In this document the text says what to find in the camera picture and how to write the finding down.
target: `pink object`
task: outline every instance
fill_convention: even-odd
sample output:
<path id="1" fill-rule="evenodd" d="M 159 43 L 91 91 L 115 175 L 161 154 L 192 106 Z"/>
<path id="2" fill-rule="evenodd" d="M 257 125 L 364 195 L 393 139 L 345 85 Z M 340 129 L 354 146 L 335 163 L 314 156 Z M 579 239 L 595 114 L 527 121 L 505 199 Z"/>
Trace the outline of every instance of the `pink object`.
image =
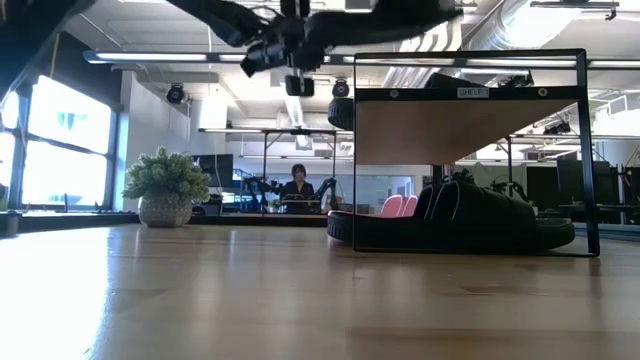
<path id="1" fill-rule="evenodd" d="M 404 210 L 404 196 L 393 195 L 382 205 L 380 215 L 383 217 L 398 217 L 402 215 L 402 210 Z"/>
<path id="2" fill-rule="evenodd" d="M 418 197 L 411 195 L 404 206 L 402 216 L 413 216 L 413 213 L 416 211 L 416 205 L 418 205 Z"/>

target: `fluorescent light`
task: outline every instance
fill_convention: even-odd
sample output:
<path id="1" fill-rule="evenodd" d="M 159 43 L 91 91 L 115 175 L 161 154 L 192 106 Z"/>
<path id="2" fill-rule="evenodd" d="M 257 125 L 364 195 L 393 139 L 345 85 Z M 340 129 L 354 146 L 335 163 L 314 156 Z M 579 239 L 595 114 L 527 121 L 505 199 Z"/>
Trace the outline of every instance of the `fluorescent light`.
<path id="1" fill-rule="evenodd" d="M 169 53 L 97 53 L 100 60 L 108 61 L 206 61 L 205 54 Z"/>
<path id="2" fill-rule="evenodd" d="M 568 1 L 532 1 L 531 7 L 551 9 L 614 9 L 620 6 L 615 1 L 568 2 Z"/>
<path id="3" fill-rule="evenodd" d="M 165 0 L 120 0 L 121 3 L 168 4 Z"/>
<path id="4" fill-rule="evenodd" d="M 345 63 L 353 63 L 355 57 L 344 56 Z M 390 59 L 358 59 L 358 64 L 378 64 L 378 65 L 415 65 L 415 66 L 450 66 L 453 65 L 455 59 L 430 59 L 430 58 L 400 58 L 393 57 Z"/>
<path id="5" fill-rule="evenodd" d="M 495 66 L 521 68 L 572 68 L 575 60 L 531 60 L 531 59 L 470 59 L 468 66 Z"/>
<path id="6" fill-rule="evenodd" d="M 508 69 L 460 69 L 463 74 L 470 75 L 529 75 L 528 70 L 508 70 Z"/>
<path id="7" fill-rule="evenodd" d="M 220 61 L 242 61 L 245 55 L 242 54 L 220 54 Z"/>
<path id="8" fill-rule="evenodd" d="M 371 9 L 345 9 L 344 12 L 351 14 L 368 14 Z"/>
<path id="9" fill-rule="evenodd" d="M 640 60 L 593 60 L 589 68 L 640 68 Z"/>
<path id="10" fill-rule="evenodd" d="M 242 159 L 271 159 L 271 160 L 277 160 L 277 159 L 284 159 L 284 160 L 331 160 L 333 161 L 333 157 L 322 157 L 322 156 L 288 156 L 288 155 L 267 155 L 267 156 L 263 156 L 263 155 L 240 155 L 240 158 Z M 336 156 L 336 160 L 353 160 L 353 157 L 351 156 Z"/>
<path id="11" fill-rule="evenodd" d="M 478 10 L 477 4 L 464 4 L 462 6 L 456 6 L 458 9 L 462 9 L 462 12 L 465 14 L 471 14 Z"/>
<path id="12" fill-rule="evenodd" d="M 233 134 L 233 133 L 251 133 L 251 134 L 259 134 L 262 132 L 260 129 L 200 129 L 201 132 L 208 133 L 223 133 L 223 134 Z"/>

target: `green leaves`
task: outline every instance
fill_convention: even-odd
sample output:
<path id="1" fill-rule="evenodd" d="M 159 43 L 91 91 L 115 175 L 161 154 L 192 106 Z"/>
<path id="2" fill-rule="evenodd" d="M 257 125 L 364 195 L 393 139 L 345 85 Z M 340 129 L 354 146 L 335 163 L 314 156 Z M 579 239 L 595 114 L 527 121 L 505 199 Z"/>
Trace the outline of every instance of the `green leaves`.
<path id="1" fill-rule="evenodd" d="M 169 155 L 165 147 L 158 148 L 155 157 L 140 155 L 128 170 L 128 183 L 122 196 L 137 199 L 177 197 L 179 200 L 209 199 L 209 175 L 193 164 L 191 155 Z"/>

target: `black hair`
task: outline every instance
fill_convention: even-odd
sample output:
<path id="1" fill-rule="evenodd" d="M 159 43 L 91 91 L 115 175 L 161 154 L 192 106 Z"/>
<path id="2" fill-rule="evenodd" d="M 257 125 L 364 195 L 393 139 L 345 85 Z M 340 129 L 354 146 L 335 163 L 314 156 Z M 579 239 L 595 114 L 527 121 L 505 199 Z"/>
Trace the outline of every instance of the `black hair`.
<path id="1" fill-rule="evenodd" d="M 307 169 L 304 168 L 304 165 L 302 164 L 295 164 L 293 165 L 293 167 L 291 168 L 291 176 L 293 176 L 294 178 L 296 177 L 296 173 L 298 171 L 301 171 L 305 177 L 307 177 Z"/>

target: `metal shelf frame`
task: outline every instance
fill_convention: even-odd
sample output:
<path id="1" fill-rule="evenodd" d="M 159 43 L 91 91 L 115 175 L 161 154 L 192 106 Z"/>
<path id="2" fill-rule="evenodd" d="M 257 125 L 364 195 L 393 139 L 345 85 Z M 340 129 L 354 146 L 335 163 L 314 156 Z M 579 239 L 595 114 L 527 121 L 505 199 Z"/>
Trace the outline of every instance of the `metal shelf frame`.
<path id="1" fill-rule="evenodd" d="M 510 100 L 574 100 L 578 104 L 578 117 L 580 128 L 580 148 L 582 152 L 582 175 L 584 178 L 585 208 L 587 215 L 587 244 L 586 253 L 564 253 L 564 252 L 544 252 L 531 255 L 540 256 L 561 256 L 561 257 L 597 257 L 600 255 L 600 236 L 598 232 L 597 207 L 595 200 L 595 181 L 593 168 L 593 149 L 591 123 L 589 118 L 589 99 L 587 82 L 587 53 L 584 49 L 561 49 L 561 50 L 516 50 L 516 51 L 457 51 L 457 52 L 417 52 L 417 53 L 362 53 L 354 56 L 354 129 L 357 129 L 357 105 L 366 101 L 456 101 L 461 100 L 460 89 L 407 89 L 407 88 L 358 88 L 357 68 L 362 63 L 393 60 L 393 59 L 419 59 L 424 62 L 423 66 L 432 67 L 461 67 L 461 68 L 482 68 L 486 67 L 487 60 L 492 62 L 493 68 L 503 68 L 501 61 L 505 64 L 514 59 L 525 59 L 532 65 L 529 67 L 547 70 L 574 70 L 576 72 L 575 86 L 558 87 L 530 87 L 530 88 L 489 88 L 487 97 L 464 98 L 465 101 L 510 101 Z M 434 63 L 448 63 L 449 66 L 429 65 Z M 511 135 L 505 134 L 509 147 L 509 173 L 511 173 Z M 357 130 L 354 132 L 354 142 L 357 143 Z M 354 179 L 356 179 L 358 168 L 358 154 L 354 155 Z M 441 166 L 434 166 L 434 174 L 442 174 Z M 357 199 L 357 181 L 353 185 L 354 199 Z M 355 251 L 372 252 L 417 252 L 417 253 L 448 253 L 442 250 L 429 249 L 397 249 L 397 248 L 366 248 L 359 246 L 357 234 L 356 212 L 353 213 L 353 249 Z"/>

